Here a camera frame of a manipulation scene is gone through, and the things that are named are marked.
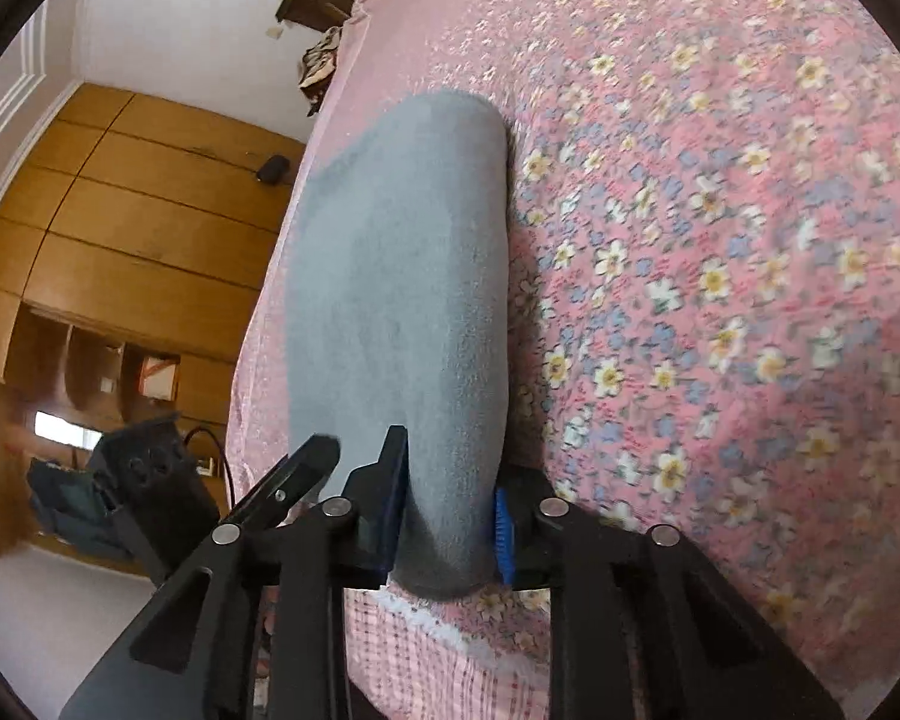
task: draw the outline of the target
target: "white wall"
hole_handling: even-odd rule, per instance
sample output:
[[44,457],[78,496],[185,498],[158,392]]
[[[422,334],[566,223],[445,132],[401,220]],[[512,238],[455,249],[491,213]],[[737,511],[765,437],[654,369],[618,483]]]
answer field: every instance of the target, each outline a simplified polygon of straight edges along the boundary
[[34,547],[0,557],[0,670],[38,720],[59,717],[153,593],[141,577]]
[[46,0],[0,58],[0,198],[77,88],[71,65],[76,15],[77,0]]
[[77,70],[306,141],[298,62],[319,33],[285,25],[279,40],[266,36],[280,1],[82,0]]

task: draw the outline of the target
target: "black device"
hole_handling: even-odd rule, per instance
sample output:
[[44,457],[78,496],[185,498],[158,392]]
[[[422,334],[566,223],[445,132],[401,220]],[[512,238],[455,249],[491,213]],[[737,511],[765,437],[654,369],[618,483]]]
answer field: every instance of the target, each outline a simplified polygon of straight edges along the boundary
[[61,720],[250,718],[260,599],[279,586],[268,717],[350,717],[343,589],[379,589],[394,567],[407,431],[351,472],[343,496],[279,527],[321,487],[340,445],[311,437],[242,498],[103,655]]
[[87,461],[122,546],[156,586],[220,519],[175,420],[161,416],[107,433]]
[[283,154],[274,154],[257,170],[257,180],[261,184],[274,186],[280,183],[287,170],[290,170],[290,160]]
[[650,720],[844,717],[677,528],[605,527],[534,469],[503,467],[497,494],[510,584],[551,589],[551,720],[634,720],[634,696]]
[[[279,586],[268,720],[349,720],[343,589],[379,589],[394,567],[408,439],[343,495],[280,526],[338,464],[311,437],[190,555],[74,693],[61,720],[248,720],[264,587]],[[607,528],[554,497],[538,470],[506,466],[506,573],[552,592],[551,720],[839,720],[837,703],[679,530]],[[631,619],[632,625],[625,625]],[[636,676],[634,664],[640,664]]]

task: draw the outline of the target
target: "pink fabric item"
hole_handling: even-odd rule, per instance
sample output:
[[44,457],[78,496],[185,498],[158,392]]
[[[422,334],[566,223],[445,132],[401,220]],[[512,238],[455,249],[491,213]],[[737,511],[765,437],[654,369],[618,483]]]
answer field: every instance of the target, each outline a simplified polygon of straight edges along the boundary
[[[610,524],[691,533],[862,718],[900,673],[900,58],[855,0],[360,0],[295,199],[440,86],[512,131],[511,435]],[[284,223],[234,381],[287,435]],[[548,598],[351,593],[390,717],[544,717]]]

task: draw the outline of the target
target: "metal screw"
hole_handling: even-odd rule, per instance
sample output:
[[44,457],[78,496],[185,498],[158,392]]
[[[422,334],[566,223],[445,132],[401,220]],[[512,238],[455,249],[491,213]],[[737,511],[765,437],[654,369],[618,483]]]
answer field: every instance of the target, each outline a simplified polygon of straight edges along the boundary
[[345,514],[350,514],[351,509],[353,509],[353,504],[346,498],[327,498],[323,501],[323,513],[327,517],[343,517]]
[[543,517],[563,517],[570,511],[570,504],[562,498],[544,498],[540,501],[540,514]]
[[672,547],[680,541],[680,531],[673,525],[655,525],[650,530],[650,538],[658,547]]
[[217,544],[232,544],[240,538],[240,528],[232,522],[224,522],[213,529],[213,541]]

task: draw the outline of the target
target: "flower pattern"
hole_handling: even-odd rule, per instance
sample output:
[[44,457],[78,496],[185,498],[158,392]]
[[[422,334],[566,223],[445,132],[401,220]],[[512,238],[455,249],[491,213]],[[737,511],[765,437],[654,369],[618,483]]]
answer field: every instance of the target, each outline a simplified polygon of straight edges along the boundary
[[[501,110],[506,451],[606,521],[677,524],[865,716],[900,672],[898,54],[854,0],[433,12],[400,25],[418,56],[335,79],[320,151],[412,92]],[[546,618],[493,592],[428,608],[545,668]]]

